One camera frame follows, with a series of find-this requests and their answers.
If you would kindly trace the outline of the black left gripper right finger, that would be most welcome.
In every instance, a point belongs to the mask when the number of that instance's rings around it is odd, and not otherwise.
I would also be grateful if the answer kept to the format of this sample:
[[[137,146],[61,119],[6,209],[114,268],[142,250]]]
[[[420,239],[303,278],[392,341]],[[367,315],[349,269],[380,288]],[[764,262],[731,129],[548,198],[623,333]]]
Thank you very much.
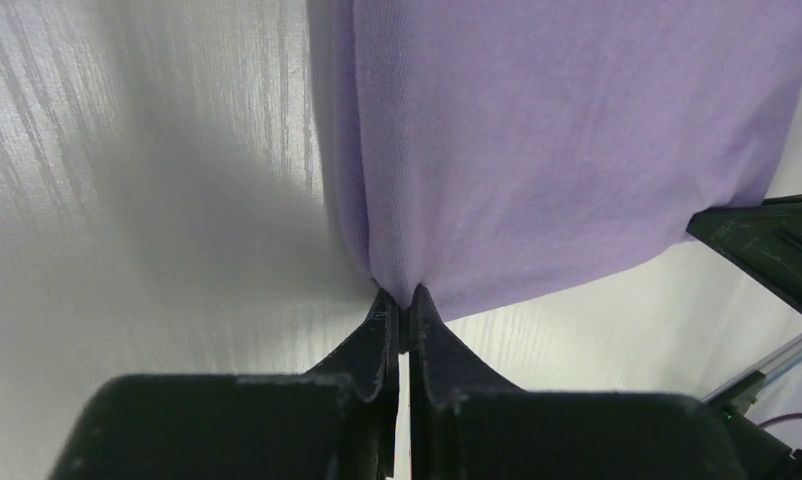
[[[683,395],[527,391],[418,287],[407,312],[416,479],[743,479],[717,415]]]

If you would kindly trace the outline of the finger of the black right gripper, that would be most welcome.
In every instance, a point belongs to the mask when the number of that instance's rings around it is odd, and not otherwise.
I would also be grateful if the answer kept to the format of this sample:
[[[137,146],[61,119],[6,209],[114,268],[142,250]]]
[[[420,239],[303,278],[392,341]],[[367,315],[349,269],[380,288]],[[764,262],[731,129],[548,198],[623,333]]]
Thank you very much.
[[[802,315],[802,194],[711,208],[686,231]]]

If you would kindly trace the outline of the purple t shirt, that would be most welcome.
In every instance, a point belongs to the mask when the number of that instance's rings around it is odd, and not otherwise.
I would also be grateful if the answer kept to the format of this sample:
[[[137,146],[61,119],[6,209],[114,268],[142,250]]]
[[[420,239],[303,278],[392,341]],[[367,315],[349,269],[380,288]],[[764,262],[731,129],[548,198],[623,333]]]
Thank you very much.
[[[342,238],[456,319],[638,266],[758,204],[802,1],[313,1]]]

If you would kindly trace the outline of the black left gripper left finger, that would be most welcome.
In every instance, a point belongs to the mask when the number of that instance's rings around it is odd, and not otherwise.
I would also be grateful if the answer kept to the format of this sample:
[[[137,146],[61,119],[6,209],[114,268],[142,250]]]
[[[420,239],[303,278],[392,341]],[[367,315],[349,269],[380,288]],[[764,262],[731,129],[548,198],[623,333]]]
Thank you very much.
[[[301,374],[132,374],[90,398],[54,479],[386,479],[399,404],[396,302]]]

